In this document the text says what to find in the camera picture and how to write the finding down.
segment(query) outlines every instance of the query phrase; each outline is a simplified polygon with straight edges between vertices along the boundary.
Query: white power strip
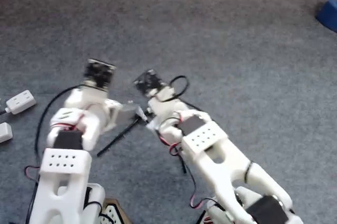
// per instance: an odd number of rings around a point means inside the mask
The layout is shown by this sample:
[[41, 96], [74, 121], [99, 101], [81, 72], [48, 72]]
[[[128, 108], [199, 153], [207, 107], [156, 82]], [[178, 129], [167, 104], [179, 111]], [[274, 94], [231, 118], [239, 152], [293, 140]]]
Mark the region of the white power strip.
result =
[[105, 217], [101, 217], [101, 224], [123, 224], [123, 220], [121, 219], [119, 215], [118, 209], [114, 205], [108, 205], [105, 208], [105, 211], [103, 211], [103, 214], [108, 215], [114, 223], [111, 223], [111, 221], [108, 221]]
[[8, 123], [0, 124], [0, 143], [13, 138], [12, 128]]
[[29, 90], [23, 91], [20, 94], [12, 97], [6, 102], [7, 113], [18, 114], [36, 104], [36, 101]]

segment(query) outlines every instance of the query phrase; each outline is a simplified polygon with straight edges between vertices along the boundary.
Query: white bracket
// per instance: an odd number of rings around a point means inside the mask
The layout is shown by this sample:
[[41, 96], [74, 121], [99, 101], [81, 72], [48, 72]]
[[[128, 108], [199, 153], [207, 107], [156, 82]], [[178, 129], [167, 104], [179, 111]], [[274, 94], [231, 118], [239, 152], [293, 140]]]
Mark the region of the white bracket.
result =
[[[81, 224], [91, 160], [84, 150], [45, 149], [30, 224], [46, 224], [55, 216], [63, 224]], [[60, 193], [62, 182], [67, 185]]]

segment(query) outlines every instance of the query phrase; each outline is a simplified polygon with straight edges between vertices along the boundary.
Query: wire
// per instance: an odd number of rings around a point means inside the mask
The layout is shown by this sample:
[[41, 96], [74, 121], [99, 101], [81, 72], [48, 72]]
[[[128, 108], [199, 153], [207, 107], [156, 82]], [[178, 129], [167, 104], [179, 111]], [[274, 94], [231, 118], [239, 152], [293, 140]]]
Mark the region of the wire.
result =
[[34, 191], [33, 191], [32, 198], [31, 198], [31, 201], [29, 203], [29, 207], [28, 207], [28, 211], [27, 211], [27, 215], [26, 215], [25, 224], [29, 224], [29, 220], [31, 218], [31, 214], [32, 214], [32, 210], [33, 210], [33, 205], [34, 205], [34, 200], [35, 200], [35, 196], [36, 196], [36, 192], [37, 192], [37, 187], [38, 187], [38, 180], [39, 180], [39, 176], [37, 176], [37, 181], [35, 182]]
[[39, 167], [39, 166], [28, 165], [28, 166], [26, 166], [25, 169], [24, 169], [25, 176], [26, 176], [27, 178], [29, 178], [30, 180], [33, 180], [33, 181], [35, 181], [36, 183], [38, 183], [38, 180], [37, 180], [37, 179], [32, 178], [32, 177], [29, 175], [29, 172], [28, 172], [28, 169], [29, 169], [29, 168], [39, 169], [40, 167]]
[[189, 86], [190, 86], [190, 82], [189, 82], [188, 78], [187, 78], [185, 75], [178, 75], [178, 76], [176, 76], [174, 79], [170, 80], [170, 82], [169, 82], [168, 85], [169, 85], [170, 87], [173, 87], [173, 86], [172, 86], [173, 83], [174, 83], [175, 81], [177, 81], [178, 79], [185, 79], [185, 81], [186, 81], [186, 84], [185, 84], [185, 87], [183, 88], [183, 90], [182, 90], [181, 92], [179, 92], [178, 94], [174, 94], [172, 97], [170, 97], [170, 98], [168, 98], [168, 99], [165, 99], [165, 100], [160, 100], [160, 99], [157, 97], [157, 99], [158, 99], [160, 102], [165, 103], [165, 102], [169, 102], [169, 101], [175, 100], [175, 99], [179, 98], [180, 96], [182, 96], [182, 95], [187, 91], [187, 89], [188, 89]]
[[190, 177], [191, 177], [191, 179], [192, 179], [194, 189], [193, 189], [193, 193], [192, 193], [192, 195], [191, 195], [191, 197], [190, 197], [190, 207], [193, 208], [193, 209], [199, 209], [199, 208], [203, 205], [203, 203], [204, 203], [205, 200], [211, 200], [211, 201], [213, 201], [213, 202], [215, 203], [215, 205], [216, 205], [217, 207], [219, 207], [222, 211], [225, 211], [225, 209], [224, 209], [224, 208], [223, 208], [223, 207], [222, 207], [216, 200], [214, 200], [214, 199], [212, 199], [212, 198], [205, 197], [205, 198], [202, 198], [197, 204], [194, 204], [194, 203], [193, 203], [193, 202], [194, 202], [194, 198], [195, 198], [195, 194], [196, 194], [196, 182], [195, 182], [194, 175], [192, 174], [190, 168], [188, 167], [188, 165], [186, 164], [186, 162], [184, 161], [184, 159], [183, 159], [182, 156], [180, 155], [180, 151], [177, 151], [175, 154], [172, 154], [172, 155], [178, 156], [178, 157], [181, 158], [181, 160], [184, 162], [184, 165], [185, 165], [185, 167], [186, 167], [186, 170], [188, 171], [188, 173], [190, 174]]
[[191, 104], [191, 103], [188, 103], [186, 100], [182, 99], [182, 98], [179, 98], [180, 101], [182, 101], [183, 103], [187, 104], [188, 106], [192, 107], [192, 108], [195, 108], [196, 110], [200, 111], [200, 112], [203, 112], [202, 109], [200, 109], [198, 106], [194, 105], [194, 104]]
[[140, 116], [137, 116], [136, 119], [127, 126], [122, 132], [120, 132], [108, 145], [106, 145], [100, 152], [97, 153], [97, 157], [100, 157], [103, 155], [114, 143], [116, 143], [118, 140], [120, 140], [123, 136], [125, 136], [128, 131], [130, 131], [134, 126], [136, 126], [138, 123], [142, 121], [142, 118]]
[[103, 212], [103, 207], [102, 207], [102, 204], [99, 203], [98, 201], [91, 201], [91, 202], [87, 203], [87, 204], [84, 206], [84, 208], [86, 208], [87, 206], [89, 206], [89, 205], [91, 205], [91, 204], [97, 204], [97, 205], [99, 205], [99, 207], [100, 207], [101, 210], [100, 210], [98, 216], [106, 218], [106, 219], [107, 219], [108, 221], [110, 221], [112, 224], [115, 223], [115, 222], [114, 222], [108, 215], [102, 213], [102, 212]]
[[248, 173], [250, 172], [251, 168], [252, 168], [252, 165], [253, 165], [253, 161], [251, 161], [244, 173], [244, 183], [247, 183], [247, 180], [248, 180]]

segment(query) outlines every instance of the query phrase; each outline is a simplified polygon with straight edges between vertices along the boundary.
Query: gray carpet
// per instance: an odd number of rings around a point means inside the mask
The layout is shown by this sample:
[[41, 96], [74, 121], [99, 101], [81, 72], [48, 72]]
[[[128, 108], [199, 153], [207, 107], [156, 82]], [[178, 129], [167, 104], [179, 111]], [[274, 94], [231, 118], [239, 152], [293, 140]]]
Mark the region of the gray carpet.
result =
[[[325, 0], [0, 0], [2, 105], [29, 89], [38, 105], [2, 115], [0, 223], [24, 223], [37, 120], [78, 84], [89, 57], [114, 63], [111, 98], [145, 104], [132, 81], [155, 68], [190, 78], [185, 98], [208, 111], [291, 195], [306, 224], [337, 223], [337, 34], [314, 13]], [[62, 104], [56, 103], [48, 119]], [[123, 127], [104, 135], [97, 153]], [[42, 145], [48, 132], [45, 123]], [[198, 196], [211, 190], [197, 174]], [[194, 223], [192, 183], [145, 128], [94, 157], [90, 182], [134, 223]]]

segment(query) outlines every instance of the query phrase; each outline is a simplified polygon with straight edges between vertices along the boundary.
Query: electrical outlet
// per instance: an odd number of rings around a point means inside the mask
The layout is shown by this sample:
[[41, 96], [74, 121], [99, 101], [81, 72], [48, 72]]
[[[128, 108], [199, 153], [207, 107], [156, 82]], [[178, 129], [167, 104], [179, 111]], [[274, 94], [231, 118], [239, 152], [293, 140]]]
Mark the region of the electrical outlet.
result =
[[91, 156], [84, 150], [45, 149], [40, 172], [84, 174], [89, 172]]
[[[115, 204], [108, 204], [103, 213], [114, 221], [113, 224], [124, 224], [122, 216]], [[111, 222], [105, 217], [101, 217], [101, 224], [111, 224]]]
[[18, 114], [36, 104], [36, 101], [29, 90], [21, 92], [6, 102], [6, 112]]
[[220, 139], [227, 138], [227, 134], [214, 121], [208, 122], [192, 133], [183, 137], [182, 147], [194, 154], [205, 151]]

